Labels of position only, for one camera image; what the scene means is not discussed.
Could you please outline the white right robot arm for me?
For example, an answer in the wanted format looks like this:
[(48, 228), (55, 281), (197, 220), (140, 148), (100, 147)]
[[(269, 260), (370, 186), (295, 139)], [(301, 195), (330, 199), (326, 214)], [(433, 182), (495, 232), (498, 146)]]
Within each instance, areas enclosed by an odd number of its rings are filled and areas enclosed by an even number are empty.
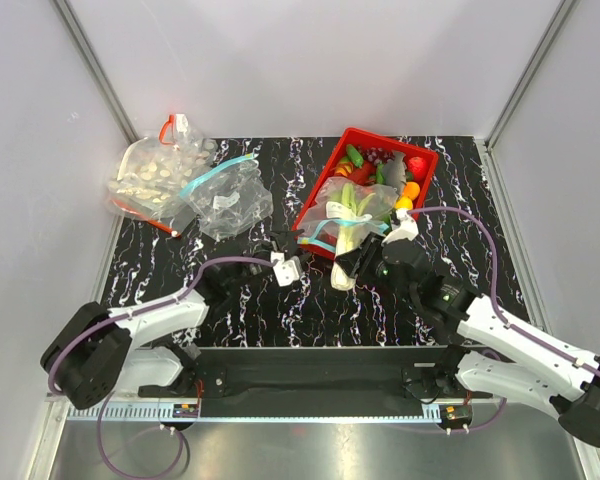
[(493, 298), (435, 272), (407, 239), (370, 234), (337, 252), (347, 276), (402, 295), (429, 321), (444, 350), (420, 377), (430, 396), (461, 391), (504, 397), (541, 411), (576, 439), (600, 448), (600, 354), (563, 342), (505, 313)]

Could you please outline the blue zipper clear bag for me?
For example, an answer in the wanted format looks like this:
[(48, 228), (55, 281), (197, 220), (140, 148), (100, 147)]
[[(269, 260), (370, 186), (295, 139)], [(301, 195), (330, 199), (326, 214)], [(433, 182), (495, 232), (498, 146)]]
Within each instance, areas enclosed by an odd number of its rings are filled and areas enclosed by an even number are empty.
[(367, 187), (344, 177), (330, 177), (296, 227), (301, 230), (298, 243), (334, 255), (354, 250), (369, 234), (385, 235), (397, 199), (390, 186)]

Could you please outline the toy leek green white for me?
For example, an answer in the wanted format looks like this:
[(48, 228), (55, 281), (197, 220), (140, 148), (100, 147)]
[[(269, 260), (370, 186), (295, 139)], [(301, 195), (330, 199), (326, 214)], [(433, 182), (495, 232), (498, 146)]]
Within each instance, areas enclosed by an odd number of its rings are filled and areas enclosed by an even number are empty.
[(369, 188), (363, 188), (362, 192), (365, 196), (358, 201), (354, 184), (345, 183), (341, 192), (335, 194), (326, 204), (327, 218), (333, 221), (341, 220), (336, 240), (336, 255), (347, 253), (355, 248), (353, 237), (356, 225), (372, 218), (372, 215), (366, 214), (365, 210), (376, 193)]

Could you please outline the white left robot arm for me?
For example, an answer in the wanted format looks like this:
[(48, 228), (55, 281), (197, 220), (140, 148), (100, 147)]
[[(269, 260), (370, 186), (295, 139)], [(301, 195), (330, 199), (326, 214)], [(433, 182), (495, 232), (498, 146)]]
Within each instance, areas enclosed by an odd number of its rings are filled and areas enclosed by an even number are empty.
[(174, 344), (169, 336), (220, 315), (231, 294), (252, 280), (272, 277), (279, 286), (297, 281), (299, 235), (275, 231), (270, 247), (251, 256), (209, 259), (186, 286), (140, 305), (82, 305), (40, 359), (50, 392), (78, 410), (114, 392), (158, 398), (200, 392), (194, 348)]

